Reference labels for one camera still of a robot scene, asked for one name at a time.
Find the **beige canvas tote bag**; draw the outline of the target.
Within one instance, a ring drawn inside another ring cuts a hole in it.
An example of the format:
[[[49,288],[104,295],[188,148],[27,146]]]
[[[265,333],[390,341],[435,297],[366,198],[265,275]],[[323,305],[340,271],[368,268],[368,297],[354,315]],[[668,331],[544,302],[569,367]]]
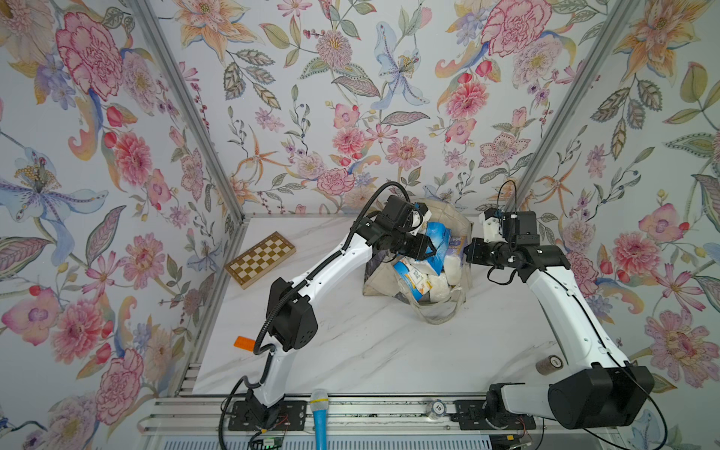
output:
[[[451,231],[451,237],[466,236],[467,244],[469,243],[472,237],[473,225],[453,204],[431,199],[423,199],[421,202],[426,204],[431,211],[432,216],[429,223],[440,222]],[[425,234],[428,224],[420,230],[423,234]],[[419,271],[426,274],[422,266],[422,261],[413,260],[408,257],[399,257],[386,250],[380,251],[366,264],[362,294],[369,297],[393,297],[409,305],[421,320],[434,326],[439,326],[440,324],[451,321],[464,305],[466,296],[470,288],[472,288],[473,282],[471,280],[470,266],[462,261],[462,280],[459,285],[451,286],[452,291],[448,301],[444,303],[431,303],[431,301],[429,301],[429,295],[426,295],[419,301],[414,300],[410,289],[394,269],[394,264],[401,260],[406,260]]]

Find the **purple tissue pack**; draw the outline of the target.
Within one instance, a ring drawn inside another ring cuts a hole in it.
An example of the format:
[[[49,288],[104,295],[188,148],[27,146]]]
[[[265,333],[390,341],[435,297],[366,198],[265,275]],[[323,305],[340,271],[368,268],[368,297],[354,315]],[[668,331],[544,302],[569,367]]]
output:
[[[452,236],[448,243],[446,258],[462,260],[463,249],[467,246],[466,236]]]

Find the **white blue tissue cube pack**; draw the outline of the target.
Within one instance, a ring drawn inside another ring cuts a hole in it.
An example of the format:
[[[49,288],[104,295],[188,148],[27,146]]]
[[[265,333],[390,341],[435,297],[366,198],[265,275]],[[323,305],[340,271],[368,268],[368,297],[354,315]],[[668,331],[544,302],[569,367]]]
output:
[[[457,286],[462,280],[461,257],[450,255],[444,259],[444,273],[450,286]]]

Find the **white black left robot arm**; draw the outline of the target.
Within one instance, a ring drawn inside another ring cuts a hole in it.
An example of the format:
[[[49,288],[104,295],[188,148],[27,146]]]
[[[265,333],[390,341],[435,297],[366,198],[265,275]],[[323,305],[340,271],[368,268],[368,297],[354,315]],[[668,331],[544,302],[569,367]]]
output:
[[[279,277],[270,288],[265,322],[253,354],[269,354],[257,385],[249,388],[248,401],[262,409],[279,404],[286,393],[296,352],[318,332],[315,308],[336,286],[374,254],[386,251],[397,256],[426,260],[436,254],[431,239],[420,232],[431,212],[423,202],[392,195],[379,212],[364,212],[352,224],[344,240],[318,264],[291,280]]]

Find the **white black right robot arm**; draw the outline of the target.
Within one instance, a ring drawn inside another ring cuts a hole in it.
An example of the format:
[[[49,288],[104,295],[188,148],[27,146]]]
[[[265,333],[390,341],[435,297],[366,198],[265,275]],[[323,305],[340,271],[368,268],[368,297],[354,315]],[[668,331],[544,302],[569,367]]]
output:
[[[584,299],[563,251],[543,246],[533,212],[489,208],[483,235],[463,249],[469,264],[506,269],[536,297],[558,342],[568,375],[554,384],[493,384],[485,416],[502,427],[516,416],[554,420],[566,429],[631,425],[654,388],[646,367],[634,366]]]

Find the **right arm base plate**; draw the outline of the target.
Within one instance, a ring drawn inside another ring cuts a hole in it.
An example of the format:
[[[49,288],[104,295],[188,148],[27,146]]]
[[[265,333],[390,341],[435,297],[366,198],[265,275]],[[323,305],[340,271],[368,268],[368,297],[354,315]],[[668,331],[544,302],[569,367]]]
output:
[[[501,406],[488,405],[485,399],[460,399],[454,403],[450,419],[462,431],[533,431],[536,420],[526,414],[511,414]]]

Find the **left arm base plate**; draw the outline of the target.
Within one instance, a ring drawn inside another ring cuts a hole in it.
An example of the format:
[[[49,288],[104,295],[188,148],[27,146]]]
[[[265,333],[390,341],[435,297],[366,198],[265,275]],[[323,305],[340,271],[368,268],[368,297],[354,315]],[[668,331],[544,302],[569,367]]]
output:
[[[255,401],[238,400],[232,404],[228,431],[303,431],[308,403],[303,400],[282,400],[271,407]]]

